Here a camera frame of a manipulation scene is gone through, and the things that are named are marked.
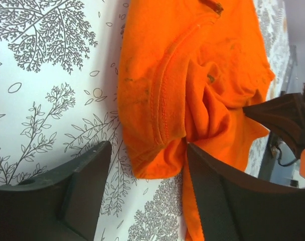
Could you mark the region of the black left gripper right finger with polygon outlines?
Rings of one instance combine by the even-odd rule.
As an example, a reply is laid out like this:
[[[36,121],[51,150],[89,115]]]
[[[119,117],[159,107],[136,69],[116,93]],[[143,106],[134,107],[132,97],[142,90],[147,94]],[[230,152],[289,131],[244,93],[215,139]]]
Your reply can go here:
[[[204,240],[305,240],[305,189],[250,176],[187,149]]]

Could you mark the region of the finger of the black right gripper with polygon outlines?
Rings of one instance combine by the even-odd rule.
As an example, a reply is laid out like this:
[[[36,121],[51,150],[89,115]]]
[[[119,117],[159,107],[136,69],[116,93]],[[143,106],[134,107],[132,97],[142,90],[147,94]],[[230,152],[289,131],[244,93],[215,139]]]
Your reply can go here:
[[[243,107],[244,114],[278,135],[300,157],[305,149],[305,100],[289,93],[261,104]]]

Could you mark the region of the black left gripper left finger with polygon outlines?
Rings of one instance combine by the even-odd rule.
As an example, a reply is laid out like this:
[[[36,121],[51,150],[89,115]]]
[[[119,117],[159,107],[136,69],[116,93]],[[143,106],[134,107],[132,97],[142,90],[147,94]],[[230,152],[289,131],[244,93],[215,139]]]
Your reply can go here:
[[[0,186],[0,240],[94,240],[111,144],[16,186]]]

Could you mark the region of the orange t shirt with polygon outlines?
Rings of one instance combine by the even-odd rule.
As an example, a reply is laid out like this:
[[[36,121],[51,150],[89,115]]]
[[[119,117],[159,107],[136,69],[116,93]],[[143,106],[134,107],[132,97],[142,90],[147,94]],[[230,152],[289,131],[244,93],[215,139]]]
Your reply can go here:
[[[253,1],[131,1],[117,105],[132,172],[183,175],[186,240],[204,240],[187,144],[244,171],[268,134],[243,107],[262,103],[275,78]]]

